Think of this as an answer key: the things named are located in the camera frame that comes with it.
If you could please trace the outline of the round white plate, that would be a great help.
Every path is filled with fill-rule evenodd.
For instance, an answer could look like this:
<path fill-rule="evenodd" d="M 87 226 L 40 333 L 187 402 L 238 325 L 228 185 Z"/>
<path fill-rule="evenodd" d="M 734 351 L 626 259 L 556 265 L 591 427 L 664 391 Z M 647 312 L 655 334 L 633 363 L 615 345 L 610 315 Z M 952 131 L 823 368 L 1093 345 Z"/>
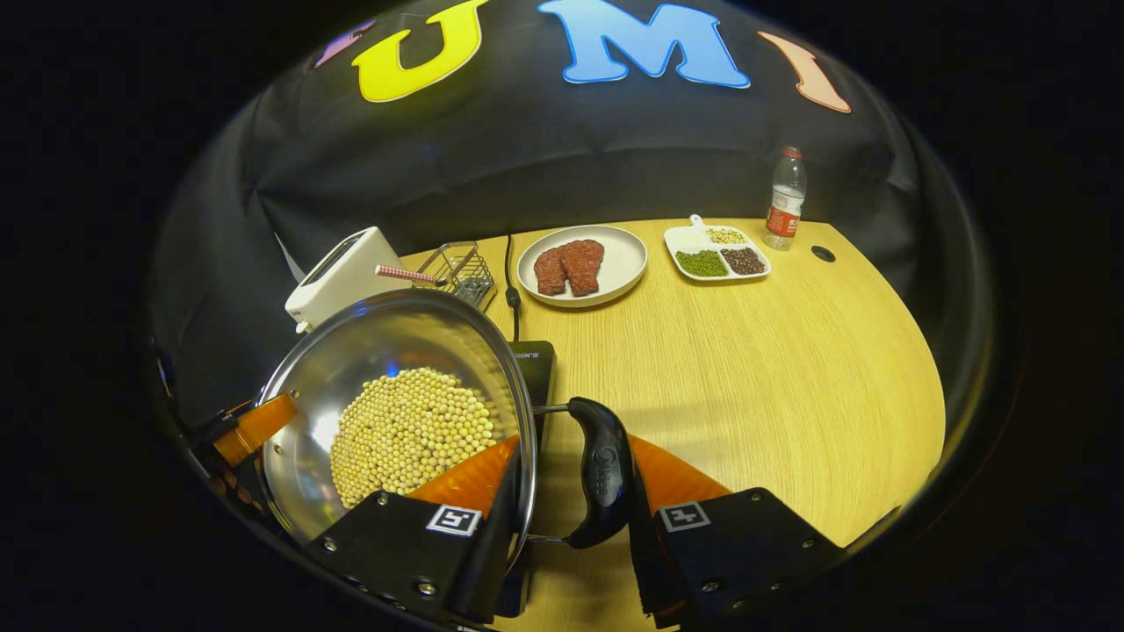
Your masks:
<path fill-rule="evenodd" d="M 534 262 L 546 249 L 562 247 L 570 241 L 581 240 L 602 244 L 602 264 L 597 276 L 599 290 L 583 297 L 577 297 L 569 288 L 553 296 L 540 292 Z M 629 292 L 646 272 L 647 263 L 646 245 L 634 233 L 615 226 L 586 225 L 550 232 L 529 247 L 522 249 L 515 272 L 522 290 L 531 298 L 558 308 L 579 309 L 610 303 Z"/>

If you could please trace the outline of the raw red meat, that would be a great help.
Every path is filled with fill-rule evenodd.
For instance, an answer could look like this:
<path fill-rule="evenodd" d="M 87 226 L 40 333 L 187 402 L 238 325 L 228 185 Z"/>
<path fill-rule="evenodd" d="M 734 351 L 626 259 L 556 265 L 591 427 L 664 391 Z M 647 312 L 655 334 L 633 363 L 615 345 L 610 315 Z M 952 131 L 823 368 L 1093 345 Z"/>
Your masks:
<path fill-rule="evenodd" d="M 559 247 L 546 249 L 533 264 L 537 291 L 558 296 L 569 288 L 575 297 L 593 295 L 601 290 L 598 273 L 602 260 L 605 247 L 600 241 L 568 241 Z"/>

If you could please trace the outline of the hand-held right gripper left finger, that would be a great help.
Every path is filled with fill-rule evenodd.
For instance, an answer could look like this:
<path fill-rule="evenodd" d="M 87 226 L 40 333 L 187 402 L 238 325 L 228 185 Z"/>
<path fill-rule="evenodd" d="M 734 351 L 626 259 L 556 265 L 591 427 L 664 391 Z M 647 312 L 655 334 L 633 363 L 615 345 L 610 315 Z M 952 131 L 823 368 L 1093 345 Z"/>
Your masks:
<path fill-rule="evenodd" d="M 305 556 L 397 614 L 437 628 L 490 623 L 515 532 L 519 443 L 495 443 L 414 495 L 373 493 Z"/>

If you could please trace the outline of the pile of yellow soybeans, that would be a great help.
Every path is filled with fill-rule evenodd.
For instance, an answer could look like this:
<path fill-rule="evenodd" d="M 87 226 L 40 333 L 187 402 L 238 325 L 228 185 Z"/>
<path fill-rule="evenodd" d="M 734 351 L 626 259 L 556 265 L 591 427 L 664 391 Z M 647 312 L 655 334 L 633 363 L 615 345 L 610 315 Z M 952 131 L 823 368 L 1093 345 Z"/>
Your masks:
<path fill-rule="evenodd" d="M 404 369 L 362 383 L 329 448 L 332 481 L 351 509 L 373 493 L 416 493 L 513 436 L 493 401 L 457 374 Z"/>

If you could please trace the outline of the black induction cooktop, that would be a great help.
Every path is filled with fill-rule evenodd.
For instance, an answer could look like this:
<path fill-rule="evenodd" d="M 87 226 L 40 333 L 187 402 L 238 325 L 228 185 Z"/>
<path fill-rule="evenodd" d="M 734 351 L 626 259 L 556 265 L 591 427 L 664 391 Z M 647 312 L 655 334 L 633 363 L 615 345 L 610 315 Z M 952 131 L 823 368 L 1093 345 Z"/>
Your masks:
<path fill-rule="evenodd" d="M 529 391 L 533 406 L 545 406 L 551 399 L 553 373 L 558 365 L 555 349 L 549 341 L 510 341 L 509 346 L 522 369 L 523 380 Z M 507 572 L 495 608 L 495 616 L 517 619 L 525 612 L 531 599 L 531 584 L 534 576 L 535 547 L 527 542 L 522 556 Z"/>

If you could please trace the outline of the white divided bean dish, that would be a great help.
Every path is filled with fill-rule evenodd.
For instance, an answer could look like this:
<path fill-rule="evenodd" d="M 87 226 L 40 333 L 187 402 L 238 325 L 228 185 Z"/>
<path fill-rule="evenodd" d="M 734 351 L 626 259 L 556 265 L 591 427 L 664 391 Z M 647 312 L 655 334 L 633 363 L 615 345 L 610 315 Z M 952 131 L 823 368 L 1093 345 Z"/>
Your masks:
<path fill-rule="evenodd" d="M 747 231 L 707 223 L 699 215 L 669 227 L 663 240 L 680 276 L 698 283 L 759 280 L 772 273 L 771 262 Z"/>

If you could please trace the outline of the clear water bottle red label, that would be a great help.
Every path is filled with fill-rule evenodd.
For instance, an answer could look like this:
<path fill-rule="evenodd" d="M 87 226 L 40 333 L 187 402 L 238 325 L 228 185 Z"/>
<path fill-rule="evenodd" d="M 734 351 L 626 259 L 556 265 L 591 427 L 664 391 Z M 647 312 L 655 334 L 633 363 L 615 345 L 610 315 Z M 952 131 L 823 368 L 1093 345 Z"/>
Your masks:
<path fill-rule="evenodd" d="M 807 169 L 803 165 L 803 152 L 799 148 L 782 150 L 782 157 L 772 172 L 771 189 L 764 244 L 767 247 L 787 251 L 791 249 L 803 219 L 803 204 L 808 190 Z"/>

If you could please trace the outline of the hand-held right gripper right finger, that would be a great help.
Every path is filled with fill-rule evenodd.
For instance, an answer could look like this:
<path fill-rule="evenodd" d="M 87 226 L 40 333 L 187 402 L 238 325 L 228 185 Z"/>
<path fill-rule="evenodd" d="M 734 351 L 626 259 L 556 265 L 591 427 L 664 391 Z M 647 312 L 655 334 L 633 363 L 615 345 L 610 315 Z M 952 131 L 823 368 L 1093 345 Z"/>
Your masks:
<path fill-rule="evenodd" d="M 731 491 L 667 449 L 637 436 L 629 446 L 631 563 L 658 628 L 717 628 L 770 612 L 846 556 L 774 493 Z"/>

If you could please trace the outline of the steel pot with black handle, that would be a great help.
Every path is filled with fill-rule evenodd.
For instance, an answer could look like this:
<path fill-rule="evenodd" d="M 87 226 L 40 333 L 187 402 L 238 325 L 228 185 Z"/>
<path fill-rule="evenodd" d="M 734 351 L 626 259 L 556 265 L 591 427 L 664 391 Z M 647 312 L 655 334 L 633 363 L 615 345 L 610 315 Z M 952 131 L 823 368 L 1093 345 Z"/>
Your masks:
<path fill-rule="evenodd" d="M 473 305 L 450 294 L 406 289 L 377 295 L 335 313 L 298 341 L 261 389 L 257 404 L 292 397 L 296 413 L 270 440 L 263 457 L 263 488 L 278 524 L 305 545 L 348 516 L 328 485 L 328 432 L 363 383 L 432 369 L 457 377 L 493 404 L 522 444 L 517 460 L 515 539 L 518 557 L 531 541 L 538 495 L 538 421 L 569 413 L 584 435 L 580 481 L 584 520 L 562 543 L 601 544 L 629 523 L 636 507 L 636 464 L 620 419 L 598 401 L 531 400 L 529 373 L 516 347 Z"/>

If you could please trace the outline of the white toaster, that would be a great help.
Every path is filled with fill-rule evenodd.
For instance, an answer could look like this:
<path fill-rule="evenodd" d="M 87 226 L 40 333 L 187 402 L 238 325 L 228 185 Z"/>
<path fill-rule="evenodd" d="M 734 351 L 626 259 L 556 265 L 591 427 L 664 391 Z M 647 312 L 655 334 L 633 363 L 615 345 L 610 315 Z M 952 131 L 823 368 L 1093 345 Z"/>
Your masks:
<path fill-rule="evenodd" d="M 296 333 L 310 333 L 321 320 L 370 296 L 410 287 L 408 280 L 378 276 L 377 267 L 402 267 L 380 228 L 370 226 L 339 241 L 285 300 Z"/>

